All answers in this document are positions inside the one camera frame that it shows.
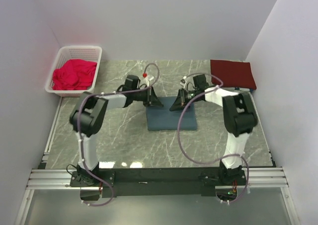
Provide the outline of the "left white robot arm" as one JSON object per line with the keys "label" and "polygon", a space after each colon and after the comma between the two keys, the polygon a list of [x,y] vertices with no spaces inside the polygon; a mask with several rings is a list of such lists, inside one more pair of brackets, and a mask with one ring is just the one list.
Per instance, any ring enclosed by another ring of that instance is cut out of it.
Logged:
{"label": "left white robot arm", "polygon": [[143,74],[145,87],[136,75],[128,75],[124,84],[112,93],[92,94],[84,92],[70,115],[79,145],[78,171],[85,170],[81,179],[87,186],[99,181],[99,161],[96,151],[96,134],[101,129],[107,110],[126,108],[133,102],[142,102],[145,107],[163,107],[152,85],[156,78]]}

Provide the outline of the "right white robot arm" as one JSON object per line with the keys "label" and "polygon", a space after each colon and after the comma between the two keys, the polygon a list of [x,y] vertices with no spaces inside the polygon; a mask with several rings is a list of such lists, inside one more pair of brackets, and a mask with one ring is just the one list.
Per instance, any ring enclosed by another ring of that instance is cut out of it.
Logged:
{"label": "right white robot arm", "polygon": [[181,88],[169,110],[181,111],[177,124],[177,139],[181,143],[182,118],[192,103],[205,101],[222,107],[228,137],[224,155],[220,159],[220,166],[224,169],[218,172],[218,179],[222,184],[229,185],[236,178],[233,170],[241,167],[241,156],[250,134],[258,124],[258,117],[249,93],[222,89],[223,82],[214,75],[210,77],[216,79],[219,84],[210,85],[206,79],[207,75],[207,73],[185,75],[180,81]]}

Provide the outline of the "blue-grey t-shirt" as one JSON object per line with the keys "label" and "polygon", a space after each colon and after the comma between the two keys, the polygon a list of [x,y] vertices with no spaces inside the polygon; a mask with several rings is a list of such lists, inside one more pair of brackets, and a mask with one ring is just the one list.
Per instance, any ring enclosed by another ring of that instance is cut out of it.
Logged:
{"label": "blue-grey t-shirt", "polygon": [[[147,107],[146,119],[147,128],[149,131],[164,131],[171,130],[176,131],[181,111],[170,111],[170,107],[174,102],[174,97],[160,97],[160,101],[163,103],[163,107]],[[195,107],[191,105],[185,112],[180,130],[184,131],[196,131],[198,128]]]}

